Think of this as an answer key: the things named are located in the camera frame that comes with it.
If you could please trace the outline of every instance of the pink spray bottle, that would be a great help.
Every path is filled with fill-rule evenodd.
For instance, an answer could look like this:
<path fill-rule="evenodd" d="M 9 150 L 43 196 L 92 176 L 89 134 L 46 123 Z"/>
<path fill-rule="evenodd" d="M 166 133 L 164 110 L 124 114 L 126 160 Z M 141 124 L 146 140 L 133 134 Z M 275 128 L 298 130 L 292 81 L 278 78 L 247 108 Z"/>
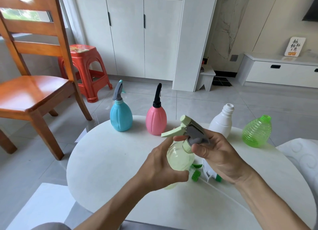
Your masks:
<path fill-rule="evenodd" d="M 146 116 L 146 127 L 149 133 L 153 135 L 161 135 L 167 126 L 167 115 L 161 107 L 161 83 L 157 86 L 155 100 L 152 107 L 148 110 Z"/>

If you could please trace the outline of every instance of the white tv cabinet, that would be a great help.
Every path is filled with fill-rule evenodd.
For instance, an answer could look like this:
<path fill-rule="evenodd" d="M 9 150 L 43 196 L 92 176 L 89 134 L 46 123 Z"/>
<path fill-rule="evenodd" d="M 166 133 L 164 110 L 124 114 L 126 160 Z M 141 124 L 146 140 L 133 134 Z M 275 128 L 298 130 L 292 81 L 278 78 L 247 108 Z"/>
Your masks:
<path fill-rule="evenodd" d="M 244 53 L 236 78 L 243 86 L 269 83 L 318 88 L 318 59 Z"/>

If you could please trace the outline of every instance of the hand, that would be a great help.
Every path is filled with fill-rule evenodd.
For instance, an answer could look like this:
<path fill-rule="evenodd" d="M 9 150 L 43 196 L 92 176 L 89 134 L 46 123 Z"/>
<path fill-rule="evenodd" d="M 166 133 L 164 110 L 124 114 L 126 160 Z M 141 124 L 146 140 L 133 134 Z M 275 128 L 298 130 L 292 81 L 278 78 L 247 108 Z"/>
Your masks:
<path fill-rule="evenodd" d="M 135 175 L 149 192 L 189 179 L 189 171 L 173 170 L 168 163 L 167 151 L 172 143 L 172 138 L 166 138 L 154 148 Z"/>
<path fill-rule="evenodd" d="M 235 184 L 247 179 L 254 171 L 235 151 L 233 146 L 220 134 L 205 129 L 210 144 L 193 144 L 191 150 L 206 159 L 211 168 L 223 179 Z M 187 136 L 175 136 L 174 141 L 185 140 Z"/>

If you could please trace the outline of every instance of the chair backrest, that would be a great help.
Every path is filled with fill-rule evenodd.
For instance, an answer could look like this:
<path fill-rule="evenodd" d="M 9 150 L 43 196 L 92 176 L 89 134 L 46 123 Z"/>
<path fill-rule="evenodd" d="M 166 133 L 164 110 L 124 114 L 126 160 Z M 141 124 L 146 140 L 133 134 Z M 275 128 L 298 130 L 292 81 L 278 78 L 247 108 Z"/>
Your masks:
<path fill-rule="evenodd" d="M 302 174 L 314 195 L 318 208 L 318 140 L 293 139 L 276 148 Z M 318 230 L 318 211 L 314 230 Z"/>
<path fill-rule="evenodd" d="M 31 11 L 48 11 L 52 22 L 5 19 L 0 12 L 0 34 L 16 63 L 21 75 L 30 75 L 22 54 L 60 56 L 64 59 L 69 80 L 76 82 L 69 44 L 59 0 L 0 0 L 0 8 Z M 30 33 L 57 36 L 59 45 L 16 41 L 12 33 Z"/>

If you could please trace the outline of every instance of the drawer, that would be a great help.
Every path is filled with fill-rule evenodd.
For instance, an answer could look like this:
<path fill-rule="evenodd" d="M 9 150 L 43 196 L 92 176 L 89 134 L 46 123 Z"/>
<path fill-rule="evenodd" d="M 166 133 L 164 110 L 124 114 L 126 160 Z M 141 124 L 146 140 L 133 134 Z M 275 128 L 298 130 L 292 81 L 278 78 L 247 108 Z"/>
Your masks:
<path fill-rule="evenodd" d="M 318 67 L 255 61 L 246 81 L 318 88 Z"/>

